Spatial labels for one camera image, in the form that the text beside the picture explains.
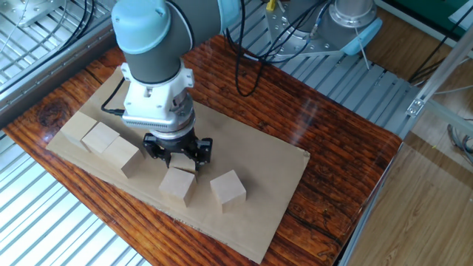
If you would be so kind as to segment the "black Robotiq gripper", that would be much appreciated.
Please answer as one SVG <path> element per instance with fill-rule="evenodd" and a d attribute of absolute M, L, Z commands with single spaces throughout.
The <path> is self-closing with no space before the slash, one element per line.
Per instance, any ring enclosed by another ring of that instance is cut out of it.
<path fill-rule="evenodd" d="M 211 138 L 198 139 L 194 129 L 170 140 L 159 138 L 152 133 L 146 133 L 143 138 L 143 147 L 153 159 L 160 159 L 169 167 L 171 152 L 187 153 L 191 155 L 196 171 L 211 162 L 212 145 Z"/>

